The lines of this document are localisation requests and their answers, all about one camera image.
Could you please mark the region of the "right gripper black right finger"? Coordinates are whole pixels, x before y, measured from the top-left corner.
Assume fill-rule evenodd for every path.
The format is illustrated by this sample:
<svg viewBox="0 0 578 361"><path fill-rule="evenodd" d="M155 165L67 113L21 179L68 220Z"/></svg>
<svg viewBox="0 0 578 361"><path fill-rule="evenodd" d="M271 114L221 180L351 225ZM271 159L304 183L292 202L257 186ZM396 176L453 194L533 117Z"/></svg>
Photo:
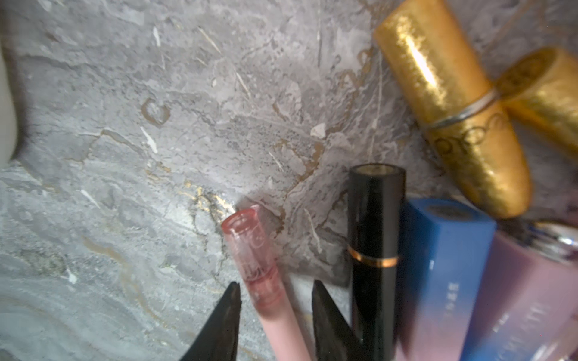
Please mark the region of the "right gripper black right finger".
<svg viewBox="0 0 578 361"><path fill-rule="evenodd" d="M317 279L312 288L312 313L317 360L368 360L368 353Z"/></svg>

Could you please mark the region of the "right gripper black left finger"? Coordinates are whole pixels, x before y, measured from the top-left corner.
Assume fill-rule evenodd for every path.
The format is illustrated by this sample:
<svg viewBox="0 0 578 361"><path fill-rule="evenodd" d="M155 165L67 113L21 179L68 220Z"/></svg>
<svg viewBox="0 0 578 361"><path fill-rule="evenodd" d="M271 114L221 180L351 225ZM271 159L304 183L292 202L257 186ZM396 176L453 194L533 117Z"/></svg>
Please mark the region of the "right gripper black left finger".
<svg viewBox="0 0 578 361"><path fill-rule="evenodd" d="M235 361L241 308L240 285L231 282L181 361Z"/></svg>

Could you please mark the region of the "pink clear-cap lip gloss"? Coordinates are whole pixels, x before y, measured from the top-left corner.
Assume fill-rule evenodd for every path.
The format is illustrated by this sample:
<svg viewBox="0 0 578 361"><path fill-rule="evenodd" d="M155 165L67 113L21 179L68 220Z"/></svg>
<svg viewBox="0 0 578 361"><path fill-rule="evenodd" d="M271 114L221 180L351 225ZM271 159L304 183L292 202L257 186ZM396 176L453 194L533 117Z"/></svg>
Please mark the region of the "pink clear-cap lip gloss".
<svg viewBox="0 0 578 361"><path fill-rule="evenodd" d="M224 239L277 360L311 360L281 279L269 236L253 205L221 224Z"/></svg>

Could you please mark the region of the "blue pink gradient lipstick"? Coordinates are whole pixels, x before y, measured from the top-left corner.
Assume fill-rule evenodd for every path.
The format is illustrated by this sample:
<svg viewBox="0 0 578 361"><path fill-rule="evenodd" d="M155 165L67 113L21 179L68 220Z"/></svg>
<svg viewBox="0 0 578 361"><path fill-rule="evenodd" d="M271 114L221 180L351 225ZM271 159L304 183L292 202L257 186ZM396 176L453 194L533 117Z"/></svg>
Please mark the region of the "blue pink gradient lipstick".
<svg viewBox="0 0 578 361"><path fill-rule="evenodd" d="M398 360L459 360L496 230L450 199L409 199L401 243Z"/></svg>

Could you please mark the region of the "black lipstick with gold band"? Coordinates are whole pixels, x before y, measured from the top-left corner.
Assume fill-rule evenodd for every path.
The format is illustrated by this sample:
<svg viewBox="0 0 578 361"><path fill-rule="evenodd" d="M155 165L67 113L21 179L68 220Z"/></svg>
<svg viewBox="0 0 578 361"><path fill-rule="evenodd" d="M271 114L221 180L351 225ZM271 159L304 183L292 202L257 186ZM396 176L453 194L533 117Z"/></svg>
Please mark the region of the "black lipstick with gold band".
<svg viewBox="0 0 578 361"><path fill-rule="evenodd" d="M349 170L348 253L354 334L372 360L394 359L398 245L406 171L369 163Z"/></svg>

